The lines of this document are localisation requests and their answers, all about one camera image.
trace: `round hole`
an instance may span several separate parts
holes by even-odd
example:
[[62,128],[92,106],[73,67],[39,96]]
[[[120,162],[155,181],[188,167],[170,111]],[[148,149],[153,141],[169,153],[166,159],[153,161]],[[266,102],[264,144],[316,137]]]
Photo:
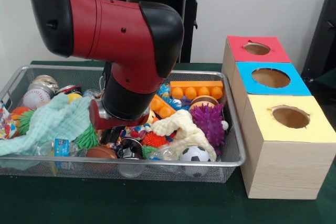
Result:
[[299,129],[309,124],[309,115],[295,107],[278,106],[273,108],[272,115],[284,126]]
[[252,78],[258,83],[270,88],[288,86],[290,78],[284,72],[272,68],[260,68],[252,72]]
[[268,46],[255,42],[247,43],[244,49],[253,55],[266,55],[271,51]]

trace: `orange spiky ball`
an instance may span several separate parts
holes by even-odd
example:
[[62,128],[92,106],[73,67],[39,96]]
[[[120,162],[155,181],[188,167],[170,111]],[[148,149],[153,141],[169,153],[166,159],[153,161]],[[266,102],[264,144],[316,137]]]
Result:
[[154,132],[149,132],[142,140],[142,145],[159,148],[162,145],[169,144],[164,136],[158,136]]

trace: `purple spiky ball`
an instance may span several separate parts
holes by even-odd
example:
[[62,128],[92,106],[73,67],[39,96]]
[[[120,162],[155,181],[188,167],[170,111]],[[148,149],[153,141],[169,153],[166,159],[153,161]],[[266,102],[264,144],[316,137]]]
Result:
[[197,125],[205,134],[210,145],[215,149],[216,154],[220,155],[222,153],[219,148],[224,145],[225,131],[222,125],[222,110],[223,105],[219,104],[213,108],[208,105],[201,107],[195,107],[190,110],[193,116],[194,124]]

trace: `metal wire basket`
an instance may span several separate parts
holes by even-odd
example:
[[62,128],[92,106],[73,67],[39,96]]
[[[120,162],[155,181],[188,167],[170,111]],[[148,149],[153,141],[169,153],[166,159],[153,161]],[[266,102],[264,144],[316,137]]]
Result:
[[[29,84],[39,75],[47,74],[61,87],[81,84],[83,90],[99,88],[103,68],[66,66],[26,66],[18,69],[0,92],[2,100],[11,112],[22,104]],[[225,183],[234,169],[245,161],[242,134],[227,78],[219,72],[173,71],[165,80],[170,81],[218,81],[224,83],[224,117],[229,123],[222,155],[216,162],[181,162],[102,159],[84,157],[52,157],[7,155],[0,157],[0,175],[142,179],[165,181],[193,181]]]

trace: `wooden box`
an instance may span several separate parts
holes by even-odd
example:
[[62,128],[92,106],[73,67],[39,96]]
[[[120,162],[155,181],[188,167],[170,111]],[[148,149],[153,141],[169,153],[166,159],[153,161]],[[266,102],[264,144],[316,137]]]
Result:
[[249,198],[316,199],[336,133],[312,96],[248,95],[241,123]]
[[311,95],[291,63],[237,62],[231,90],[240,123],[247,94]]
[[223,68],[232,85],[236,62],[285,62],[290,63],[285,50],[276,37],[238,37],[226,39]]

